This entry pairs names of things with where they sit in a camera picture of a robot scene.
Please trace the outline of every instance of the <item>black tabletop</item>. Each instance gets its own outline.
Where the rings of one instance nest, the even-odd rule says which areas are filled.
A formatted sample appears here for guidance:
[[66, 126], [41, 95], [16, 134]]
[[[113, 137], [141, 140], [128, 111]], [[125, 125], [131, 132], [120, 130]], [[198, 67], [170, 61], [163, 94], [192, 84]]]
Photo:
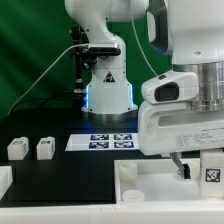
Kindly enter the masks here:
[[[114, 160], [148, 158], [139, 150], [65, 152], [71, 134], [134, 133], [137, 119], [102, 122], [83, 119], [74, 108], [26, 109], [0, 122], [0, 130], [0, 166], [13, 168], [0, 207], [112, 204]], [[48, 136], [55, 137], [54, 158], [38, 161], [36, 145]], [[29, 138], [30, 150], [24, 160], [8, 161], [7, 146], [18, 137]]]

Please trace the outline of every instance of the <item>white block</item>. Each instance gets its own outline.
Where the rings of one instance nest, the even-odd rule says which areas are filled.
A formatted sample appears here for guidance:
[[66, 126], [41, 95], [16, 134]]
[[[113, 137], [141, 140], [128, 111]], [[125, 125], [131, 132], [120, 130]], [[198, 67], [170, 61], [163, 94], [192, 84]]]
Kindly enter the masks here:
[[222, 149], [201, 151], [201, 196], [224, 197], [224, 152]]
[[14, 138], [7, 149], [9, 160], [23, 160], [29, 151], [29, 140], [26, 137]]
[[11, 166], [0, 167], [0, 200], [12, 184], [12, 168]]
[[37, 145], [37, 159], [50, 160], [55, 152], [55, 139], [53, 137], [41, 138]]

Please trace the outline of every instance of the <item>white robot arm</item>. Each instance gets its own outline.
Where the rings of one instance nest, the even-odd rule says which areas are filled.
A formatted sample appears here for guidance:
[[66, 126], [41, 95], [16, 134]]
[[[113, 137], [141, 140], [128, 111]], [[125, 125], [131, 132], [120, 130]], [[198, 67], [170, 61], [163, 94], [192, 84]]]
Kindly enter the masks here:
[[87, 86], [87, 102], [82, 108], [89, 117], [116, 120], [137, 112], [137, 106], [133, 104], [132, 86], [126, 79], [125, 43], [107, 28], [107, 22], [131, 20], [130, 2], [134, 19], [143, 17], [148, 0], [65, 0], [68, 14], [88, 36], [88, 51], [119, 54], [97, 58], [92, 81]]
[[149, 40], [172, 53], [173, 69], [143, 84], [139, 142], [144, 154], [224, 146], [223, 0], [157, 0]]

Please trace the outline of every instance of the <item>black cable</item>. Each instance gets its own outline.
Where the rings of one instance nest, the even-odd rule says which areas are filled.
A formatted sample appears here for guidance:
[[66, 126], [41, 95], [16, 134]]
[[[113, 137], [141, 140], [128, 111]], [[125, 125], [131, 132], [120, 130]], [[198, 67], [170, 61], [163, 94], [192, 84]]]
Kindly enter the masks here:
[[44, 100], [44, 102], [42, 102], [42, 103], [38, 106], [38, 108], [42, 108], [45, 104], [47, 104], [47, 103], [48, 103], [50, 100], [52, 100], [52, 99], [55, 99], [55, 98], [57, 98], [57, 97], [59, 97], [59, 96], [63, 96], [63, 95], [67, 95], [67, 94], [74, 94], [74, 92], [73, 92], [73, 91], [65, 91], [65, 92], [62, 92], [62, 93], [56, 93], [56, 94], [54, 94], [54, 95], [52, 95], [52, 96], [46, 98], [46, 99]]
[[41, 108], [42, 106], [44, 106], [46, 103], [48, 103], [48, 102], [51, 101], [51, 100], [74, 100], [74, 99], [66, 99], [66, 98], [63, 98], [63, 99], [55, 99], [55, 98], [57, 98], [57, 97], [59, 97], [59, 96], [66, 95], [66, 94], [71, 94], [71, 93], [74, 94], [73, 91], [65, 91], [65, 92], [62, 92], [62, 93], [54, 94], [54, 95], [52, 95], [52, 96], [50, 96], [50, 97], [48, 97], [48, 98], [36, 98], [36, 99], [27, 99], [27, 100], [23, 100], [23, 101], [21, 101], [21, 102], [18, 102], [17, 104], [15, 104], [15, 105], [12, 107], [12, 109], [11, 109], [9, 115], [11, 115], [11, 114], [13, 113], [13, 111], [14, 111], [18, 106], [20, 106], [20, 105], [22, 105], [22, 104], [24, 104], [24, 103], [28, 103], [28, 102], [44, 101], [44, 102], [42, 102], [42, 103], [39, 105], [39, 107], [38, 107], [38, 108]]

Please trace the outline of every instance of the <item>white cable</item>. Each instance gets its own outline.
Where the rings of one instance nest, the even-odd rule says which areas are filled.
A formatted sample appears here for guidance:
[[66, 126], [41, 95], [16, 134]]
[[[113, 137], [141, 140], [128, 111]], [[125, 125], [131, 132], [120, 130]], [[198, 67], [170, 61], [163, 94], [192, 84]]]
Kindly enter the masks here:
[[138, 47], [142, 53], [142, 56], [146, 62], [146, 64], [148, 65], [148, 67], [150, 68], [150, 70], [154, 73], [155, 76], [158, 77], [158, 74], [155, 72], [155, 70], [152, 68], [151, 64], [149, 63], [149, 61], [147, 60], [146, 56], [145, 56], [145, 53], [142, 49], [142, 46], [140, 44], [140, 41], [139, 41], [139, 38], [138, 38], [138, 34], [137, 34], [137, 31], [136, 31], [136, 28], [135, 28], [135, 23], [134, 23], [134, 15], [133, 15], [133, 8], [132, 8], [132, 0], [129, 1], [130, 2], [130, 8], [131, 8], [131, 23], [132, 23], [132, 28], [133, 28], [133, 31], [134, 31], [134, 35], [135, 35], [135, 39], [137, 41], [137, 44], [138, 44]]
[[20, 102], [36, 85], [37, 83], [57, 64], [57, 62], [72, 48], [76, 48], [76, 47], [82, 47], [82, 46], [88, 46], [88, 44], [79, 44], [79, 45], [74, 45], [71, 46], [69, 48], [67, 48], [55, 61], [54, 63], [51, 64], [50, 67], [48, 67], [48, 69], [33, 83], [33, 85], [30, 86], [30, 88], [22, 95], [20, 96], [11, 106], [11, 108], [9, 109], [9, 112], [7, 114], [7, 116], [9, 116], [11, 114], [11, 111], [13, 109], [13, 107]]

